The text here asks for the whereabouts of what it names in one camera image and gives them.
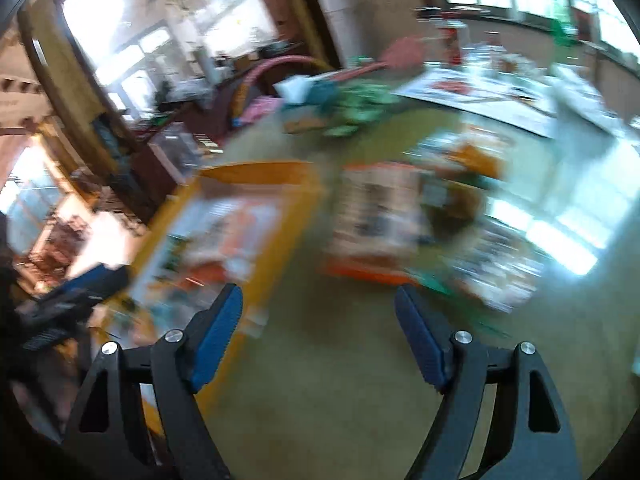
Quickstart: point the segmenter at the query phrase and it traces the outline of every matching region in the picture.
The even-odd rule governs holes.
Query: metal screw
[[[468,345],[474,340],[473,336],[466,330],[458,330],[454,337],[457,342],[462,343],[463,345]]]
[[[535,354],[536,347],[533,346],[533,343],[530,343],[529,341],[525,341],[523,343],[520,343],[520,350],[522,350],[527,355],[532,355],[532,354]]]
[[[178,330],[174,328],[173,330],[169,330],[166,334],[164,334],[164,340],[169,343],[177,343],[178,341],[182,341],[182,330]]]
[[[113,354],[118,349],[118,343],[115,341],[109,341],[102,345],[102,353],[105,355]]]

